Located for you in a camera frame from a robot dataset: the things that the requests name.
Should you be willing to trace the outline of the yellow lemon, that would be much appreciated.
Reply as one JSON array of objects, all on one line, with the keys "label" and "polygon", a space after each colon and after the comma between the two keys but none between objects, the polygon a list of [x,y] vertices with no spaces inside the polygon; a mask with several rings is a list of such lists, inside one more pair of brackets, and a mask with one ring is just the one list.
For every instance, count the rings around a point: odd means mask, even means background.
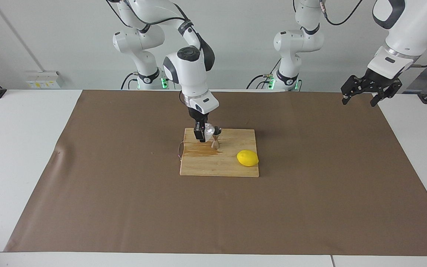
[{"label": "yellow lemon", "polygon": [[259,163],[259,157],[252,150],[241,150],[236,154],[236,159],[243,166],[256,166]]}]

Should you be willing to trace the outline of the steel double jigger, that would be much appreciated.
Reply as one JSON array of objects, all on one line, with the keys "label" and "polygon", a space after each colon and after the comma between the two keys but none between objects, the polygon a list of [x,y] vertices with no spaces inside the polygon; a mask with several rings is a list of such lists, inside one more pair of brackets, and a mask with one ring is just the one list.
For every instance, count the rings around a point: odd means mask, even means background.
[{"label": "steel double jigger", "polygon": [[222,132],[222,129],[219,126],[215,126],[214,133],[212,135],[212,149],[218,150],[220,147],[218,138]]}]

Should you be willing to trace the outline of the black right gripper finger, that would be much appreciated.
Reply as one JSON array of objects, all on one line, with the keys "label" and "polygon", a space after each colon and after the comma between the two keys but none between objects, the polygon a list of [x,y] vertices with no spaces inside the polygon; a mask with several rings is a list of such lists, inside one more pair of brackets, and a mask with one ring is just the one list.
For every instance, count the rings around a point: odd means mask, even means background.
[{"label": "black right gripper finger", "polygon": [[206,142],[205,123],[195,123],[194,135],[195,135],[196,140],[198,140],[199,142],[201,142],[201,143]]}]

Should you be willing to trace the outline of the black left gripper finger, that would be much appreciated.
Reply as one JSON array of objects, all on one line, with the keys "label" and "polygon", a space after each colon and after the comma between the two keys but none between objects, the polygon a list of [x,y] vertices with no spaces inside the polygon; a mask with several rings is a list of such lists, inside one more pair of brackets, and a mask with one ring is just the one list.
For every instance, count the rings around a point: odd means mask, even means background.
[{"label": "black left gripper finger", "polygon": [[375,107],[378,104],[378,102],[380,102],[381,100],[394,97],[401,87],[402,87],[401,82],[394,82],[390,86],[388,86],[385,90],[379,89],[378,93],[376,93],[376,95],[370,101],[370,105],[372,107]]},{"label": "black left gripper finger", "polygon": [[362,83],[364,79],[358,78],[355,75],[351,75],[347,81],[342,85],[341,92],[342,92],[342,104],[347,105],[349,100],[358,94],[364,93],[365,89],[362,88]]}]

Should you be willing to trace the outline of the wooden cutting board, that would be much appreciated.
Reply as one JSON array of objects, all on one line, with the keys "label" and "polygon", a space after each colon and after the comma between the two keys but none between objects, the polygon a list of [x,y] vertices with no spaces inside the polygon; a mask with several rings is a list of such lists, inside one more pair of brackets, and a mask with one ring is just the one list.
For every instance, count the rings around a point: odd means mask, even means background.
[{"label": "wooden cutting board", "polygon": [[180,159],[181,176],[206,177],[259,177],[259,166],[244,166],[236,158],[238,152],[256,152],[256,136],[253,129],[223,129],[219,148],[211,147],[212,140],[198,142],[193,128],[185,128],[183,152]]}]

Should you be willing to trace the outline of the white wall socket box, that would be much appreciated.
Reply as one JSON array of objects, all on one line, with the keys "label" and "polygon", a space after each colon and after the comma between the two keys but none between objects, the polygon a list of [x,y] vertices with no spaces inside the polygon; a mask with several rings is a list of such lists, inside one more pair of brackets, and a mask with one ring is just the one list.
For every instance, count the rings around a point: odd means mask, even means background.
[{"label": "white wall socket box", "polygon": [[30,89],[62,89],[65,85],[57,71],[27,72],[25,83]]}]

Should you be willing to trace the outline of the brown paper table mat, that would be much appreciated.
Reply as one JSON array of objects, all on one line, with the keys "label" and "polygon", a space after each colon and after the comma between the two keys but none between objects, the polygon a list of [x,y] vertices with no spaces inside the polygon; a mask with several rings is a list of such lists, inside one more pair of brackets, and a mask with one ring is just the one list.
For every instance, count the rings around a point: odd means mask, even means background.
[{"label": "brown paper table mat", "polygon": [[180,176],[176,92],[86,90],[4,250],[427,256],[427,191],[371,95],[215,97],[259,178]]}]

